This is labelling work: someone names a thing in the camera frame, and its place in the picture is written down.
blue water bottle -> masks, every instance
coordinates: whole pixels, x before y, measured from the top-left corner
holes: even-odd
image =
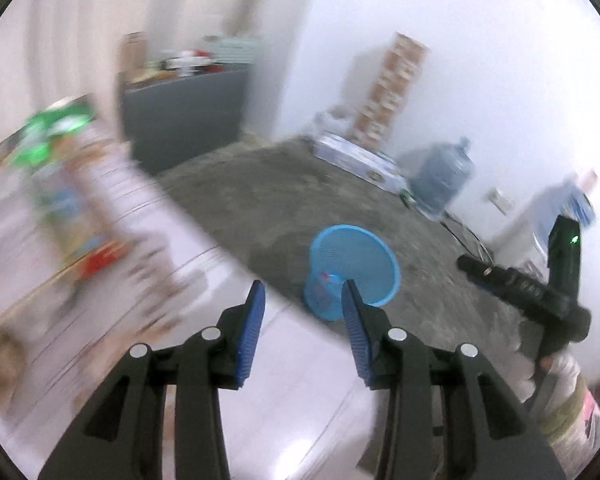
[[[430,220],[438,220],[449,203],[460,193],[474,172],[466,154],[469,139],[459,144],[445,143],[433,149],[418,174],[409,182],[418,210]]]

black cable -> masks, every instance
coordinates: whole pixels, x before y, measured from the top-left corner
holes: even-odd
[[[474,258],[477,258],[478,260],[481,260],[489,265],[493,265],[493,259],[492,259],[491,255],[489,254],[489,251],[484,246],[484,244],[482,243],[480,238],[478,238],[478,235],[476,233],[471,231],[471,229],[469,229],[465,224],[463,224],[461,221],[459,221],[458,218],[455,218],[453,215],[451,215],[447,211],[443,212],[443,217],[445,219],[452,220],[457,225],[459,225],[462,229],[469,232],[471,234],[471,236],[473,236],[475,238],[476,242],[478,243],[478,246],[484,251],[484,254],[486,254],[487,258],[485,259],[484,255],[481,254],[480,251],[478,251],[478,255],[474,254],[474,252],[467,246],[465,241],[462,240],[455,232],[453,232],[453,230],[449,227],[448,224],[446,224],[446,222],[444,220],[441,220],[440,225],[442,225],[442,227],[444,227],[447,231],[449,231],[449,233],[451,233],[453,238],[455,238],[458,241],[458,243],[460,245],[462,245],[462,247],[464,248],[465,251],[467,251],[467,253],[469,253]]]

blue mesh waste basket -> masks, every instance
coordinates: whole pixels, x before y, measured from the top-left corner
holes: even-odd
[[[363,301],[382,306],[400,287],[400,267],[393,251],[375,234],[353,225],[336,225],[315,237],[304,301],[319,318],[342,319],[342,285],[355,280]]]

cordless drill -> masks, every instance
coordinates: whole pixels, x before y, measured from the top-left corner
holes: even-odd
[[[589,335],[591,313],[578,304],[580,243],[580,224],[558,216],[549,235],[546,285],[513,267],[489,266],[468,254],[457,260],[471,282],[544,328],[538,361]]]

gray floor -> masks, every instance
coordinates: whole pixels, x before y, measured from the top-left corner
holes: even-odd
[[[473,342],[514,390],[528,378],[530,362],[515,353],[519,313],[467,282],[455,266],[464,252],[455,238],[397,196],[315,158],[304,140],[266,148],[234,144],[158,180],[218,242],[298,304],[315,235],[334,224],[369,229],[400,263],[400,291],[383,307],[394,325],[438,348]],[[342,322],[329,325],[345,336]],[[383,416],[361,463],[371,471]]]

